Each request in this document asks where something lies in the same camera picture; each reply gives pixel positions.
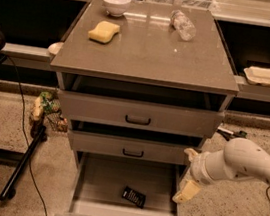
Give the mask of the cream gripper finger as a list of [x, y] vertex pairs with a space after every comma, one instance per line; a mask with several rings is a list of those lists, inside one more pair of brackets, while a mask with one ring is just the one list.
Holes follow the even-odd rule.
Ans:
[[177, 190], [176, 194], [172, 197], [175, 203], [186, 203], [193, 199], [194, 196], [201, 190], [201, 186], [194, 180], [186, 180], [184, 185]]
[[193, 162], [198, 157], [198, 153], [192, 148], [185, 149], [184, 153], [186, 154], [190, 162]]

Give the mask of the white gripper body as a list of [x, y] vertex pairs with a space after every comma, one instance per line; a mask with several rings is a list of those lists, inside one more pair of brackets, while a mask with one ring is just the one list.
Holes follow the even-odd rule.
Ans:
[[194, 152], [190, 156], [190, 169], [191, 177], [200, 185], [212, 185], [214, 180], [208, 174], [206, 164], [206, 158], [209, 156], [208, 152], [196, 153]]

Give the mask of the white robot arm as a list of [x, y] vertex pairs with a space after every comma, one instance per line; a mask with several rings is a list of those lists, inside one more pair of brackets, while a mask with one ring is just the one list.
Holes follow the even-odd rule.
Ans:
[[236, 182], [255, 178], [270, 186], [270, 155], [249, 139], [229, 140], [217, 152], [197, 153], [190, 148], [184, 152], [190, 167], [172, 198], [175, 203], [188, 202], [202, 187], [219, 180]]

